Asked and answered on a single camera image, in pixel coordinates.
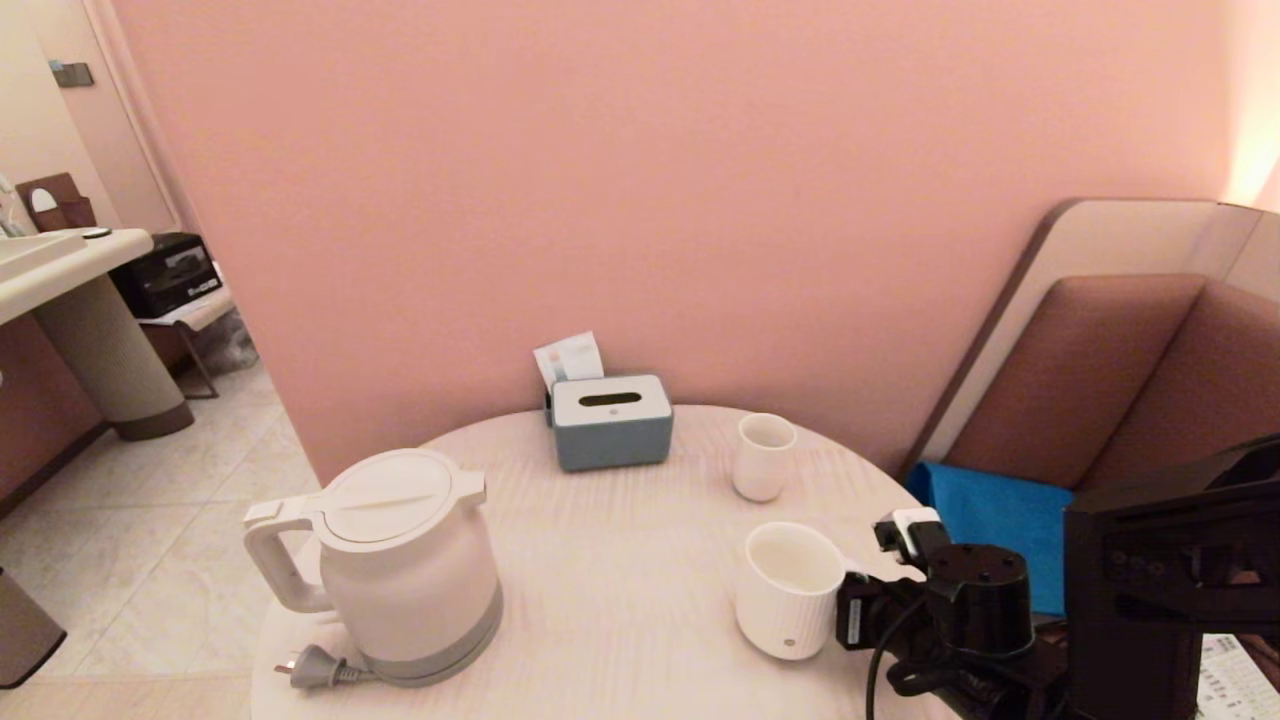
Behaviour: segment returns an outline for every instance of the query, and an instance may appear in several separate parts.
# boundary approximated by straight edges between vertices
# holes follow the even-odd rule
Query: kettle handle
[[[280,605],[294,612],[324,612],[333,610],[328,593],[321,585],[302,579],[297,564],[280,542],[284,530],[311,529],[311,519],[300,512],[306,500],[291,497],[250,507],[244,515],[244,550]]]

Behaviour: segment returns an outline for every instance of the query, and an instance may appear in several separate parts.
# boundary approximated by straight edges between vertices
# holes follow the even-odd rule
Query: sink pedestal
[[[195,421],[178,384],[106,275],[45,302],[35,315],[120,438],[166,436]]]

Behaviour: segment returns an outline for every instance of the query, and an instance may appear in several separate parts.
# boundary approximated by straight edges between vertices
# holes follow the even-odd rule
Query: paper document
[[[595,333],[590,332],[544,345],[534,351],[534,360],[547,383],[547,392],[559,380],[604,377],[600,348],[595,345]]]
[[[1196,717],[1203,720],[1280,717],[1280,693],[1235,635],[1204,635],[1196,702]]]

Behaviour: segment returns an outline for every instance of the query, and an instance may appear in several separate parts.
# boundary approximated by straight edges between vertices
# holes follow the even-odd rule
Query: trash bin
[[[64,639],[67,630],[0,568],[0,689],[26,683]]]

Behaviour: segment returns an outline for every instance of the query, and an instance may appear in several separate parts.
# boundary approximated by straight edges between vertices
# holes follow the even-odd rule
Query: washbasin
[[[0,238],[0,283],[86,247],[88,243],[81,231]]]

